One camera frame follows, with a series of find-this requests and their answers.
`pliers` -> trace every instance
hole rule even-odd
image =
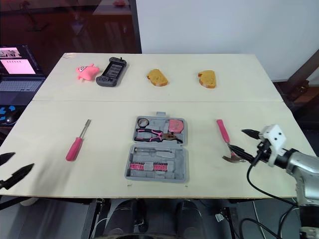
[[[178,139],[176,135],[170,133],[163,133],[160,130],[154,130],[150,128],[137,128],[136,132],[147,132],[157,135],[156,137],[152,138],[141,138],[135,137],[135,141],[142,141],[142,142],[162,142],[163,140],[176,140],[177,142],[183,143],[182,140]]]

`glass wall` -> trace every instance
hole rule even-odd
[[[141,52],[135,1],[1,0],[0,10],[1,45],[27,44],[46,76],[64,52]]]

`bread slice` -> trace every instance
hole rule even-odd
[[[168,84],[166,77],[163,75],[163,73],[159,69],[151,70],[148,73],[147,78],[155,86],[166,86]]]
[[[200,77],[199,82],[203,87],[206,88],[215,88],[216,87],[216,78],[214,71],[202,71],[198,73]]]

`table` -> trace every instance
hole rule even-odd
[[[131,181],[124,177],[137,116],[184,118],[188,127],[189,181],[185,184]],[[74,162],[65,160],[87,119],[92,122]],[[240,130],[261,130],[277,123],[286,148],[314,155],[302,131],[282,102],[66,102],[32,101],[0,153],[16,155],[0,167],[3,178],[29,163],[32,171],[3,195],[70,198],[264,198],[246,181],[248,163],[232,164],[215,123],[223,119],[231,142],[255,154],[257,140]],[[251,180],[280,197],[296,195],[295,180],[284,170],[260,162]]]
[[[94,63],[101,73],[110,57],[128,63],[121,83],[100,87],[77,80],[75,69]],[[169,84],[155,87],[146,78],[160,69]],[[214,70],[217,87],[198,82],[198,72]],[[280,94],[255,55],[249,54],[96,54],[65,53],[47,77],[34,100],[113,102],[282,102]]]

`pink screwdriver handle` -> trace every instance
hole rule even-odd
[[[82,138],[75,138],[74,143],[72,144],[68,154],[66,155],[65,159],[67,161],[73,161],[76,158],[77,153],[80,150],[81,144],[82,144],[83,139]]]
[[[220,133],[221,133],[221,136],[223,137],[224,141],[226,143],[229,143],[230,142],[230,139],[229,139],[229,136],[228,136],[228,133],[227,133],[227,130],[224,126],[224,122],[223,120],[221,119],[218,119],[216,120],[217,124],[218,124],[218,127],[219,127],[219,130],[220,130]]]

